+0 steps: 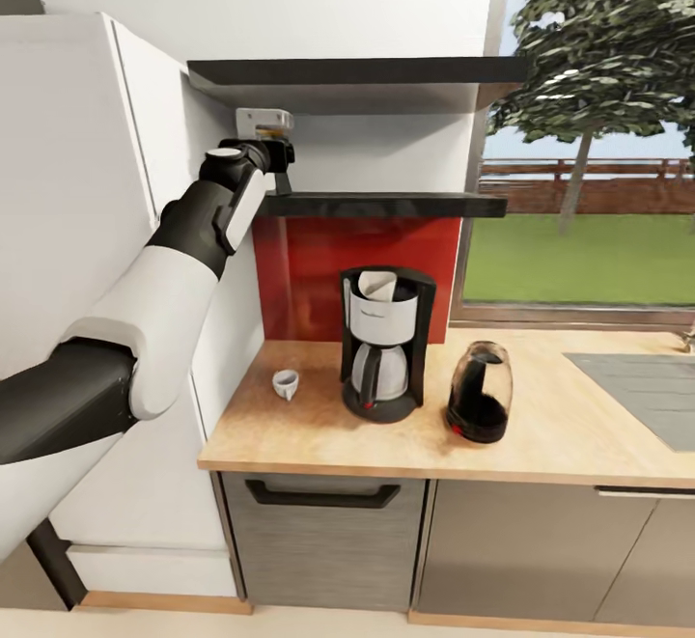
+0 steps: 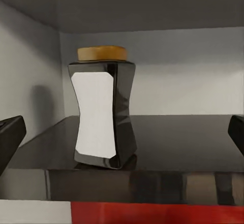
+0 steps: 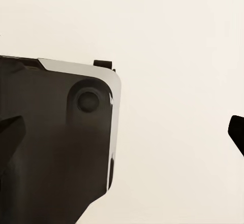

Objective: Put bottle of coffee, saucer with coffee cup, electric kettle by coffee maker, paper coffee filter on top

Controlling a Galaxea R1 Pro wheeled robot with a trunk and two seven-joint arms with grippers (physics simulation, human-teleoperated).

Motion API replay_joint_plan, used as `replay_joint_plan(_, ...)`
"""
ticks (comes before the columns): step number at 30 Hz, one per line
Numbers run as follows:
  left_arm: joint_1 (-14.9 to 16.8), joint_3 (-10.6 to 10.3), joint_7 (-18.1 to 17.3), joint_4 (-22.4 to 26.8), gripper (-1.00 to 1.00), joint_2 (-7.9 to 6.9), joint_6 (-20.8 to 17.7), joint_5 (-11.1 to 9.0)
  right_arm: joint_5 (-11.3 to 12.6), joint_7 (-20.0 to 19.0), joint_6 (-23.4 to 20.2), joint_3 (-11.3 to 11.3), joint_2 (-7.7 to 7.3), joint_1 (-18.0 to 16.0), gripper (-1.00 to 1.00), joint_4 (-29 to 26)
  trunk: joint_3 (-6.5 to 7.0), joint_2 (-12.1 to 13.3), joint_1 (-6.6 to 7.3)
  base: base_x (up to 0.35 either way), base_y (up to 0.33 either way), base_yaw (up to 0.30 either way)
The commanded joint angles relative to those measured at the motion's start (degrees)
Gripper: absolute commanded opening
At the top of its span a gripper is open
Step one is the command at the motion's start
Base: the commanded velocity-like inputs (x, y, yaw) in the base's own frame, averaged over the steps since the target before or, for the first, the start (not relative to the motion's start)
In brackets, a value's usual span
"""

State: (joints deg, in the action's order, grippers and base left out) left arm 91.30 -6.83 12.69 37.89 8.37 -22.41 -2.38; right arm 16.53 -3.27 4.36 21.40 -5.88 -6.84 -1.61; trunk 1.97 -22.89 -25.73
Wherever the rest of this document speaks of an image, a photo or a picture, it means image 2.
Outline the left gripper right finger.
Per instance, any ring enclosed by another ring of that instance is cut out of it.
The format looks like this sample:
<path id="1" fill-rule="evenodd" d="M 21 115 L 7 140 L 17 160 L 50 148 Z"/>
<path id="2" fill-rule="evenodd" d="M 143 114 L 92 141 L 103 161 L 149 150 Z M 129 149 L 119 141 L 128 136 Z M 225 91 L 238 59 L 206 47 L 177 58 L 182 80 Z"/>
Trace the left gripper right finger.
<path id="1" fill-rule="evenodd" d="M 231 117 L 228 134 L 244 156 L 244 117 L 237 115 Z"/>

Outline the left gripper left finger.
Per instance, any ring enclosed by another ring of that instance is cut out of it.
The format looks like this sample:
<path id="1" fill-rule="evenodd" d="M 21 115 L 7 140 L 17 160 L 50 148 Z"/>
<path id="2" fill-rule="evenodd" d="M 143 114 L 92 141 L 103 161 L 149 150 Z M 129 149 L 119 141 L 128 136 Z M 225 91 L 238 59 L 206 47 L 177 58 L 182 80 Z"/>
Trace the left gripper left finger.
<path id="1" fill-rule="evenodd" d="M 25 136 L 22 115 L 0 121 L 0 177 Z"/>

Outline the bottle of coffee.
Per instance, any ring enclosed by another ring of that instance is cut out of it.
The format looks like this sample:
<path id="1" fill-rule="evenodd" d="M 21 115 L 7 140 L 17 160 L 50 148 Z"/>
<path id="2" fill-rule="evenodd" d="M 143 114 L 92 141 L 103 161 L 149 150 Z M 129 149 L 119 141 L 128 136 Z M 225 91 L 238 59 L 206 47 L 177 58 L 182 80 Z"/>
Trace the bottle of coffee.
<path id="1" fill-rule="evenodd" d="M 136 152 L 129 114 L 135 69 L 127 48 L 77 48 L 77 62 L 68 64 L 79 106 L 75 162 L 120 169 Z"/>

